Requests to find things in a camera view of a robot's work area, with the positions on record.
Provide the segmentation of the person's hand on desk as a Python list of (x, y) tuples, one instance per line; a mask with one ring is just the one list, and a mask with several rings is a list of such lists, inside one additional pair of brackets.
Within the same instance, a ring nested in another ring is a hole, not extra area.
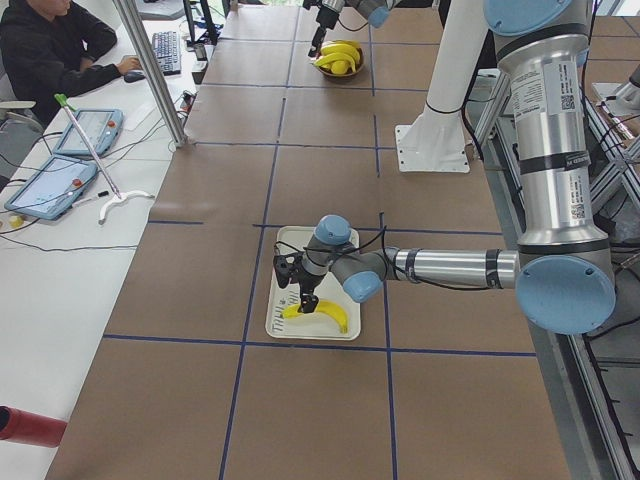
[(141, 70), (142, 66), (137, 57), (127, 56), (122, 58), (122, 60), (116, 65), (116, 68), (120, 75), (124, 76), (132, 70)]

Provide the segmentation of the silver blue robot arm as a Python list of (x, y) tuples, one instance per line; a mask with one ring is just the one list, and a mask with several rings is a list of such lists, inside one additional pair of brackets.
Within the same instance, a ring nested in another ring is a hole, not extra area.
[(317, 29), (311, 41), (308, 56), (316, 58), (320, 55), (327, 31), (335, 28), (345, 6), (353, 8), (369, 25), (379, 28), (386, 21), (395, 4), (395, 1), (387, 0), (304, 0), (302, 4), (304, 9), (318, 8), (315, 19)]
[(424, 111), (396, 129), (402, 171), (463, 170), (461, 115), (484, 41), (492, 37), (509, 80), (518, 142), (526, 228), (517, 249), (367, 253), (351, 244), (344, 218), (328, 215), (291, 266), (274, 264), (281, 285), (299, 285), (303, 312), (316, 309), (315, 288), (332, 274), (359, 303), (392, 279), (512, 288), (530, 321), (565, 335), (594, 330), (611, 316), (614, 275), (608, 237), (592, 216), (578, 81), (590, 13), (586, 1), (452, 2)]

